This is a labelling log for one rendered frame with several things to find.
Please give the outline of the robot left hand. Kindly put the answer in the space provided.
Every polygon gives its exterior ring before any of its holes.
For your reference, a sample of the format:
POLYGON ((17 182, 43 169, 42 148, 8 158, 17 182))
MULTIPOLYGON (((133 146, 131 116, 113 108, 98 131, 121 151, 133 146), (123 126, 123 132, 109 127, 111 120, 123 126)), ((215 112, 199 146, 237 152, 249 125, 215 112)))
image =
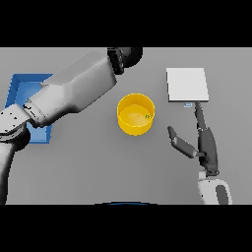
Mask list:
POLYGON ((142 47, 108 47, 107 56, 115 75, 122 75, 125 68, 135 66, 143 56, 142 47))

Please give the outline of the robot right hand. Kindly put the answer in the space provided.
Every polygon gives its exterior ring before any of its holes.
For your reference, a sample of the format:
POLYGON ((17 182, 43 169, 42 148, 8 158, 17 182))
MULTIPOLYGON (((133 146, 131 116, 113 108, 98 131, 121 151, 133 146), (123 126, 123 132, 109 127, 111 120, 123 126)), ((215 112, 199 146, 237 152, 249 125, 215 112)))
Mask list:
POLYGON ((200 101, 195 102, 195 117, 198 130, 198 148, 194 148, 181 139, 174 128, 168 126, 170 144, 188 158, 198 158, 199 164, 205 168, 207 176, 218 176, 220 171, 217 144, 211 128, 206 125, 200 101))

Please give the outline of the yellow bowl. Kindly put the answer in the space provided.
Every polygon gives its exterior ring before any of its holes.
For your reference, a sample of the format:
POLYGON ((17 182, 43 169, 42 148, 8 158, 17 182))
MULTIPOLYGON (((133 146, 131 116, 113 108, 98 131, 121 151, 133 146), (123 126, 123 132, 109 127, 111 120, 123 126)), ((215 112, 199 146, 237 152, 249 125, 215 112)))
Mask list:
POLYGON ((127 94, 117 104, 116 117, 120 129, 130 136, 146 134, 153 125, 156 107, 144 94, 127 94))

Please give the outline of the pale square measuring scale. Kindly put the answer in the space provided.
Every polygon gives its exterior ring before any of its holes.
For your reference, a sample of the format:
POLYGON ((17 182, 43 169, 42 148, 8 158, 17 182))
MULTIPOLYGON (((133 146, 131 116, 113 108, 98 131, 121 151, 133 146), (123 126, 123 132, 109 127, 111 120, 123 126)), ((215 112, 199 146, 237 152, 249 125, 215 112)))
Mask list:
POLYGON ((209 93, 203 68, 167 68, 169 102, 208 102, 209 93))

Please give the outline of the blue tray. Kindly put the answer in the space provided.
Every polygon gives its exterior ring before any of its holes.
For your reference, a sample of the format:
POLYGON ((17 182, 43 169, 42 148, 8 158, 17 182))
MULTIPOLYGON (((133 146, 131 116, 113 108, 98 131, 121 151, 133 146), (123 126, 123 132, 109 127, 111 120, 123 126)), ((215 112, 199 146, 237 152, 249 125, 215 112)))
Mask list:
MULTIPOLYGON (((9 107, 14 103, 22 106, 29 97, 40 91, 40 84, 49 77, 51 77, 51 74, 14 74, 8 89, 5 107, 9 107)), ((27 128, 31 133, 31 144, 49 143, 51 139, 51 125, 43 128, 33 128, 30 123, 27 123, 27 128)))

